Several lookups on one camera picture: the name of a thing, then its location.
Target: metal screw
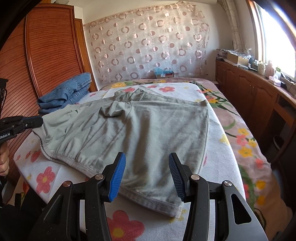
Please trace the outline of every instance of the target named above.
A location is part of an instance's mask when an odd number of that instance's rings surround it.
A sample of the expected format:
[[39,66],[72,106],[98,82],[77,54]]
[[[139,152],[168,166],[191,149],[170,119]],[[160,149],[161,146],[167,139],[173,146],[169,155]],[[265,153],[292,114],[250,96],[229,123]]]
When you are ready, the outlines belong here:
[[68,186],[70,186],[71,185],[71,182],[70,181],[64,181],[63,182],[63,186],[66,188],[66,187],[68,187]]
[[102,180],[104,178],[104,175],[103,174],[97,174],[94,178],[97,179],[97,180]]
[[224,184],[226,187],[231,187],[231,186],[232,186],[231,181],[224,181],[223,184]]
[[191,179],[192,180],[199,180],[200,179],[200,176],[197,175],[197,174],[193,174],[193,175],[191,175]]

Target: window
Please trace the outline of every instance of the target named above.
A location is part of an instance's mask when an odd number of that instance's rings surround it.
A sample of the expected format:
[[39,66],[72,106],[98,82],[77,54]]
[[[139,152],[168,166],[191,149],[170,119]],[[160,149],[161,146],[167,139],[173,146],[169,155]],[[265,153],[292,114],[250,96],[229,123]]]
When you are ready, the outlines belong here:
[[271,60],[275,67],[295,77],[295,50],[288,36],[263,8],[258,6],[258,9],[264,31],[265,62]]
[[255,36],[255,58],[295,77],[295,50],[278,21],[252,0],[247,0]]

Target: white curtain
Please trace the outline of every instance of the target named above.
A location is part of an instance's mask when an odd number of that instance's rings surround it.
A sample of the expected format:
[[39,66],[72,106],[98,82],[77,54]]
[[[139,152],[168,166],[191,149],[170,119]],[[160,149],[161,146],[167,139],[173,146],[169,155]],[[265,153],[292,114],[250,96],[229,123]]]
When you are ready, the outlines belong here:
[[150,79],[158,68],[181,77],[206,78],[210,27],[193,4],[121,12],[84,26],[98,86]]
[[234,4],[234,0],[218,0],[218,3],[222,5],[227,13],[231,29],[232,29],[232,39],[234,49],[239,49],[243,51],[242,38],[239,33],[239,17],[237,14],[237,9]]

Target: wooden cabinet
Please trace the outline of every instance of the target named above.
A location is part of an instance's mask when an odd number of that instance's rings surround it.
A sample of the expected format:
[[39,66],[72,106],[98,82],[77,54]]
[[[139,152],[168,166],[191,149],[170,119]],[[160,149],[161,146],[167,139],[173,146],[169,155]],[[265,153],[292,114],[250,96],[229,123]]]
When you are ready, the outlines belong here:
[[236,95],[233,92],[237,88],[237,78],[236,73],[231,69],[226,69],[226,79],[225,79],[225,97],[231,102],[236,103]]
[[256,140],[260,142],[276,102],[277,90],[264,80],[264,77],[226,62],[216,61],[218,80],[221,79],[218,74],[224,71],[226,78],[220,81],[221,92],[236,108]]
[[255,139],[260,142],[262,134],[272,114],[277,93],[269,83],[258,81],[254,87],[253,105],[248,117],[248,127]]
[[216,81],[220,84],[221,88],[225,86],[226,70],[221,65],[216,66]]
[[[62,4],[38,4],[17,25],[0,51],[0,77],[8,79],[2,117],[36,115],[39,96],[90,71],[84,68],[88,60],[87,54],[82,55],[84,34],[80,32],[79,38],[74,27],[74,7]],[[90,91],[96,91],[94,79]],[[8,141],[8,180],[13,185],[20,176],[13,157],[30,132]]]
[[252,79],[244,73],[238,73],[237,81],[237,103],[235,104],[235,108],[245,120],[246,124],[248,124],[249,114],[254,102],[254,86]]
[[89,87],[89,90],[91,92],[95,92],[95,91],[98,91],[98,88],[94,82],[94,75],[91,69],[91,63],[89,61],[89,55],[86,49],[82,19],[75,18],[74,22],[75,22],[76,39],[77,39],[78,49],[79,49],[80,58],[82,62],[82,68],[84,72],[89,72],[91,74],[91,79],[93,81],[91,82],[91,86]]

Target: person's arm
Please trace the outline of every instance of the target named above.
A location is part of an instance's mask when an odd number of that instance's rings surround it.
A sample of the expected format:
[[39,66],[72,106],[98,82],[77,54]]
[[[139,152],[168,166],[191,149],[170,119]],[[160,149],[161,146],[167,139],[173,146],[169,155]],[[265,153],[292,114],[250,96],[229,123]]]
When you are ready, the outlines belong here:
[[0,176],[7,176],[9,171],[9,150],[7,142],[4,142],[0,147]]

